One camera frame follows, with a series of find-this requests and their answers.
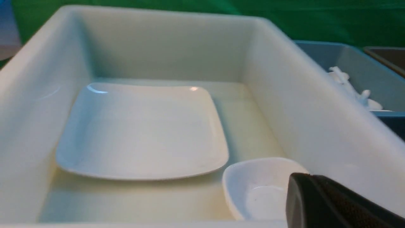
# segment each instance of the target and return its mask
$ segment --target brown bin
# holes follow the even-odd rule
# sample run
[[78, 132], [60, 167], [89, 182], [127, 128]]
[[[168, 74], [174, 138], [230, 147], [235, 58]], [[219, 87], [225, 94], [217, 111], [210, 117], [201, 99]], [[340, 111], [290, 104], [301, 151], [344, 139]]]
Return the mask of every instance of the brown bin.
[[364, 52], [405, 78], [405, 47], [365, 47]]

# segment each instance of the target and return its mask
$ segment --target square plate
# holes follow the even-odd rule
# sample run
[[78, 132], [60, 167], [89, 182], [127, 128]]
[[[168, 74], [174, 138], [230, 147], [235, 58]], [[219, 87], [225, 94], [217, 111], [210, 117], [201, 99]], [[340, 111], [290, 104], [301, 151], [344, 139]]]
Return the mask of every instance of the square plate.
[[229, 159], [222, 125], [200, 87], [92, 83], [79, 93], [56, 150], [69, 172], [104, 179], [176, 179]]

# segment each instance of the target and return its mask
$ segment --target blue bin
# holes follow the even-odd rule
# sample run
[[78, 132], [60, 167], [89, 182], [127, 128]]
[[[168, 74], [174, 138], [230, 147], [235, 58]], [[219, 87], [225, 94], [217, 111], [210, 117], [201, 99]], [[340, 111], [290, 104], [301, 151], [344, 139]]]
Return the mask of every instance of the blue bin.
[[350, 83], [393, 112], [373, 112], [398, 136], [405, 139], [405, 79], [355, 47], [319, 41], [295, 41], [325, 71], [339, 67], [350, 76]]

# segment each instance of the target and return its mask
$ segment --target white bowl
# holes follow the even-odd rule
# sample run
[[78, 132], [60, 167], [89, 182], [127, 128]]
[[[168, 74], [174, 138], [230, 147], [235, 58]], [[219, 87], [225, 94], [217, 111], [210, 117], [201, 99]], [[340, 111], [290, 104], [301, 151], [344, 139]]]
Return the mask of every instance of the white bowl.
[[288, 180], [308, 173], [297, 162], [270, 157], [239, 162], [225, 169], [225, 199], [237, 220], [286, 220]]

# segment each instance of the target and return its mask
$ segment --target green backdrop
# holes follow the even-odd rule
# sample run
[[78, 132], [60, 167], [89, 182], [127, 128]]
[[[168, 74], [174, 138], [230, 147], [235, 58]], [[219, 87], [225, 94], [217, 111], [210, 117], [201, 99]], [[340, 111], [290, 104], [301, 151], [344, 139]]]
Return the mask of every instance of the green backdrop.
[[26, 42], [67, 4], [254, 15], [292, 39], [405, 46], [405, 0], [12, 0]]

